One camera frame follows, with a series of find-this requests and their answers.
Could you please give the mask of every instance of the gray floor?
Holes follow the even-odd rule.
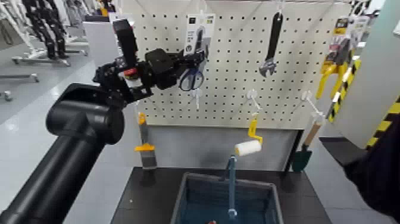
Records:
[[[42,43],[35,42],[35,45],[41,46]],[[7,48],[0,53],[0,74],[30,74],[36,73],[40,82],[36,83],[33,79],[2,79],[0,80],[0,91],[11,91],[12,97],[15,99],[11,102],[6,102],[0,99],[0,123],[6,121],[28,103],[49,91],[52,87],[60,83],[65,78],[69,77],[82,66],[90,61],[90,57],[82,54],[71,54],[68,59],[71,67],[66,67],[62,64],[28,64],[21,63],[15,65],[11,61],[13,56],[23,56],[27,52],[26,45],[17,45]],[[82,74],[92,77],[94,71],[88,74]]]
[[[12,90],[15,98],[13,102],[0,103],[0,211],[7,207],[55,139],[44,125],[50,106],[69,83],[90,83],[95,69],[94,63],[81,55],[71,58],[73,66],[70,68],[15,66],[9,57],[22,54],[23,48],[15,46],[0,52],[2,72],[37,72],[41,82],[0,80],[0,83],[7,83],[3,87]],[[126,108],[125,113],[133,113],[132,107]],[[126,125],[134,126],[135,123],[131,119]],[[325,125],[320,135],[339,134],[330,125]],[[65,223],[110,223],[132,167],[140,166],[133,151],[138,142],[138,131],[130,129],[118,144],[104,149]],[[339,165],[318,140],[310,148],[314,153],[306,172],[334,224],[392,223],[388,217],[365,205],[353,184],[346,180]]]

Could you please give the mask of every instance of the black robotic arm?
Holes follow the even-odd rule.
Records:
[[[57,139],[0,215],[0,224],[59,224],[106,144],[117,143],[124,131],[122,109],[152,95],[151,88],[169,88],[187,67],[199,66],[206,53],[183,56],[156,49],[136,56],[138,48],[126,20],[114,22],[124,56],[96,70],[99,86],[71,84],[51,107],[46,127]],[[129,88],[119,72],[135,69],[141,86]]]

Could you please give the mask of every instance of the pegboard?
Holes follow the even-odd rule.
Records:
[[[177,86],[142,100],[140,111],[150,125],[248,127],[254,103],[246,93],[255,89],[263,108],[258,127],[304,129],[312,108],[301,103],[303,91],[315,92],[331,31],[350,6],[331,2],[287,2],[275,55],[277,68],[262,77],[258,67],[268,50],[276,2],[206,1],[205,13],[215,13],[215,31],[204,69],[199,110],[190,92]],[[139,57],[155,48],[183,48],[186,15],[205,9],[198,1],[124,1],[124,13],[135,18]]]

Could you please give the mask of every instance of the black table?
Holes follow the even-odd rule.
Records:
[[[222,170],[135,167],[115,211],[112,224],[169,224],[185,172],[220,176]],[[305,173],[238,170],[238,179],[274,183],[285,224],[331,224]]]

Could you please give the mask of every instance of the hazard stripe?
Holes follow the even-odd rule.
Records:
[[[348,89],[349,89],[351,83],[353,82],[354,76],[355,76],[357,70],[360,68],[360,65],[361,65],[361,60],[355,60],[355,61],[354,61],[354,65],[353,65],[353,67],[351,68],[351,74],[350,74],[349,77],[347,78],[346,82],[343,82],[342,87],[341,87],[341,89],[339,90],[340,96],[339,96],[339,98],[337,99],[337,102],[335,102],[335,103],[333,104],[333,107],[332,107],[332,109],[331,109],[331,111],[329,112],[329,115],[328,115],[328,121],[329,121],[330,123],[332,123],[332,122],[334,121],[335,115],[338,114],[339,109],[340,109],[340,106],[341,106],[341,104],[343,103],[343,100],[344,100],[345,97],[346,97],[347,91],[348,91]]]
[[[387,111],[387,115],[385,115],[385,118],[378,125],[375,134],[367,142],[367,150],[370,150],[379,141],[379,138],[385,134],[397,116],[400,116],[400,96],[397,98],[396,102],[390,106],[389,110]]]

